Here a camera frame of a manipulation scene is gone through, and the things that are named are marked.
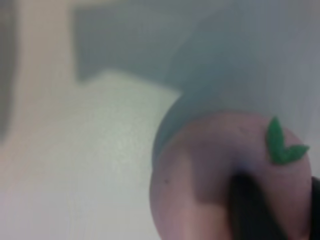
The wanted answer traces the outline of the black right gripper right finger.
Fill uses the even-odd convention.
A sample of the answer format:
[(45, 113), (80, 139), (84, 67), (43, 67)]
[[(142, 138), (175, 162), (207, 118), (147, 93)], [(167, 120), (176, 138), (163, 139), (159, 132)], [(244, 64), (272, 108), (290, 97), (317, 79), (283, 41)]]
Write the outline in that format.
[(311, 240), (320, 240), (320, 179), (312, 177)]

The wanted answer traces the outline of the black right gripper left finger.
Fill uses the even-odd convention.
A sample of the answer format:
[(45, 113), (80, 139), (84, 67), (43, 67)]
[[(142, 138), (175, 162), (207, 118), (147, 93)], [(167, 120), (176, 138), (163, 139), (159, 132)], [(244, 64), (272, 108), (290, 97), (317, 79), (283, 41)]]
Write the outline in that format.
[(232, 177), (229, 219), (234, 240), (284, 240), (285, 234), (271, 214), (262, 191), (246, 174)]

